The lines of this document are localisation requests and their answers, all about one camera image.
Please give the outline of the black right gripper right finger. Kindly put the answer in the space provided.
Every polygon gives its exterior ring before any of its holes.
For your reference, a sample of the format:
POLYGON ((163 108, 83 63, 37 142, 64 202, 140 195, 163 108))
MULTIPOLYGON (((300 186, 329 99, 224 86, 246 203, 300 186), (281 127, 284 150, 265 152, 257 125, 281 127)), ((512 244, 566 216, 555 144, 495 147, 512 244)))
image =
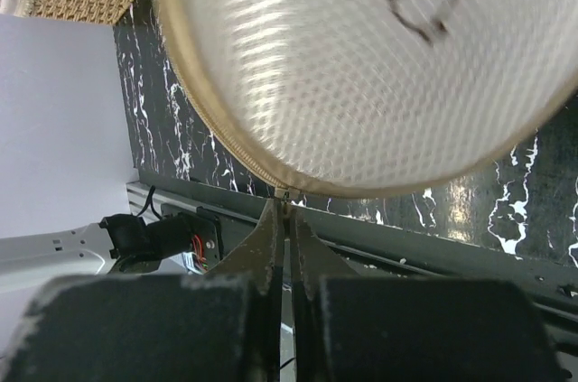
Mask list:
POLYGON ((288 217, 300 381, 563 381, 540 316, 513 284, 359 275, 288 217))

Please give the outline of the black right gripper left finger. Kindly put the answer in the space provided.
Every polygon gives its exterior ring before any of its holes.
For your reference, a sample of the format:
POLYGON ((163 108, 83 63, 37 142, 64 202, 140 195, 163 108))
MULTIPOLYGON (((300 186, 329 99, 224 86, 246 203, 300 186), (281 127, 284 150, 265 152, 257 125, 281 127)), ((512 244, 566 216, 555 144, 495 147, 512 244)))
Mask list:
POLYGON ((4 381, 276 381, 283 208, 205 275, 67 275, 33 297, 4 381))

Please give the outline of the white mesh cylindrical laundry bag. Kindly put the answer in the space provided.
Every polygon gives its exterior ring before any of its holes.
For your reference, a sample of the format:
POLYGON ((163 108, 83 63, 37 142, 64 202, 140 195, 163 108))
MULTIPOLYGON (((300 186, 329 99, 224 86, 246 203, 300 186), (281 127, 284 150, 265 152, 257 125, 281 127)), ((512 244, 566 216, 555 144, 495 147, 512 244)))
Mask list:
POLYGON ((577 87, 577 0, 156 0, 194 109, 282 191, 449 181, 577 87))

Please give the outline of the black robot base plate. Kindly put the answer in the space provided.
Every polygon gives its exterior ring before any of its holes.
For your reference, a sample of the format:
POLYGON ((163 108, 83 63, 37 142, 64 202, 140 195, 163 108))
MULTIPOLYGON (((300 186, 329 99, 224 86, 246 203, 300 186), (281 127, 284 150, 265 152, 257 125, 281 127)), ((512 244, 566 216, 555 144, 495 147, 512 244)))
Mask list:
POLYGON ((406 275, 510 281, 534 301, 555 341, 577 343, 577 271, 574 268, 436 238, 358 219, 292 206, 329 247, 366 266, 406 275))

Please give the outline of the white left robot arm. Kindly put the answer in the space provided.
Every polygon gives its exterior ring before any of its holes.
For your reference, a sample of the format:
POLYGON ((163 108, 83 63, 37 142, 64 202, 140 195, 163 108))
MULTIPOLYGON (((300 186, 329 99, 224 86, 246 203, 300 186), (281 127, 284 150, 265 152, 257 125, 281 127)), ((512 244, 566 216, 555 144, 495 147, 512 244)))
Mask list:
POLYGON ((164 259, 192 250, 195 230, 178 214, 147 224, 116 214, 85 227, 3 238, 1 291, 40 286, 65 275, 148 274, 164 259))

